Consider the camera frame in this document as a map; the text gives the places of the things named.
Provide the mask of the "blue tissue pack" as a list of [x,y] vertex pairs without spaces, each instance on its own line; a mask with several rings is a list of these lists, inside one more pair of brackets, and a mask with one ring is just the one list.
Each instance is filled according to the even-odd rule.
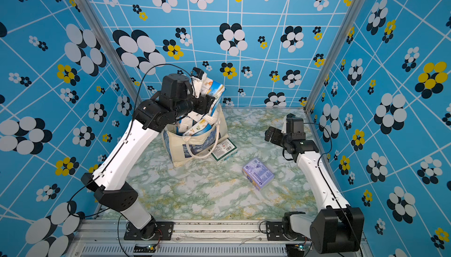
[[196,112],[190,112],[184,116],[177,124],[179,133],[184,133],[192,128],[194,124],[202,119],[203,115]]

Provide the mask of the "blue white tissue box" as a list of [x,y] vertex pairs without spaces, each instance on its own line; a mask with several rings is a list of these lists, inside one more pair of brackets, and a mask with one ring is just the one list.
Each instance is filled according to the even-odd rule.
[[210,131],[211,128],[212,125],[208,121],[201,119],[201,121],[193,125],[188,131],[184,132],[183,136],[198,136]]

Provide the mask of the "cream canvas tote bag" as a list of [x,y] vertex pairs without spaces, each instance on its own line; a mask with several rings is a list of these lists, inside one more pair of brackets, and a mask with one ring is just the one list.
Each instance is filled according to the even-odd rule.
[[217,144],[229,138],[228,127],[221,106],[216,109],[215,115],[218,115],[219,124],[215,123],[209,131],[198,135],[179,136],[175,133],[176,126],[166,126],[162,132],[163,145],[174,167],[181,167],[192,159],[206,156],[216,142],[216,134],[218,134]]

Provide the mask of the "purple tissue pack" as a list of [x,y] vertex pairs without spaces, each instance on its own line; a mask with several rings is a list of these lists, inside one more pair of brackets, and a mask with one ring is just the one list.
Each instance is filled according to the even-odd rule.
[[242,168],[242,172],[257,190],[261,190],[274,179],[273,172],[258,158],[249,161]]

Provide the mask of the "colourful small tissue pack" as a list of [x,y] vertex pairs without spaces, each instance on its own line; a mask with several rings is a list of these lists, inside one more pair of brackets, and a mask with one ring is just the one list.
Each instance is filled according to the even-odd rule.
[[216,107],[217,102],[221,99],[222,94],[225,91],[225,86],[221,83],[218,83],[210,78],[206,78],[203,82],[202,88],[201,88],[201,94],[202,95],[209,95],[211,97],[214,97],[214,102],[210,106],[210,110],[208,115],[212,116]]

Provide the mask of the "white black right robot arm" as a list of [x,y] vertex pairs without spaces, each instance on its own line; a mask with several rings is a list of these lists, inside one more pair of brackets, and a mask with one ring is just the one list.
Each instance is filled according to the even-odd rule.
[[324,155],[314,141],[306,138],[303,119],[286,115],[283,128],[269,127],[265,140],[282,147],[283,154],[289,154],[301,169],[318,209],[314,219],[308,219],[302,211],[285,213],[281,222],[284,238],[288,241],[304,238],[319,254],[362,252],[364,215],[339,192],[325,168]]

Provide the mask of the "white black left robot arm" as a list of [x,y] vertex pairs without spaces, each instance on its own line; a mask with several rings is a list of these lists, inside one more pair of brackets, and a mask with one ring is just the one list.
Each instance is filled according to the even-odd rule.
[[135,109],[123,137],[102,166],[82,176],[83,185],[93,191],[97,201],[122,214],[139,239],[152,239],[157,224],[126,179],[146,147],[168,124],[191,112],[202,116],[210,112],[216,98],[207,93],[207,75],[197,68],[193,71],[192,77],[165,76],[161,90]]

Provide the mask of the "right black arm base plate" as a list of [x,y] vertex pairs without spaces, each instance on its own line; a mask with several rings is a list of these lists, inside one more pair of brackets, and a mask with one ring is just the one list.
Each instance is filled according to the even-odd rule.
[[309,242],[310,239],[302,234],[288,234],[282,222],[263,221],[259,230],[266,235],[268,241],[292,241],[292,242]]

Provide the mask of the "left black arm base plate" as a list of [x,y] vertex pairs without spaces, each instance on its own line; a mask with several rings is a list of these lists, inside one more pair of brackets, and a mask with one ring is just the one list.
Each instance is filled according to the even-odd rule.
[[170,241],[174,226],[174,222],[157,221],[151,226],[139,230],[128,222],[123,239],[126,241]]

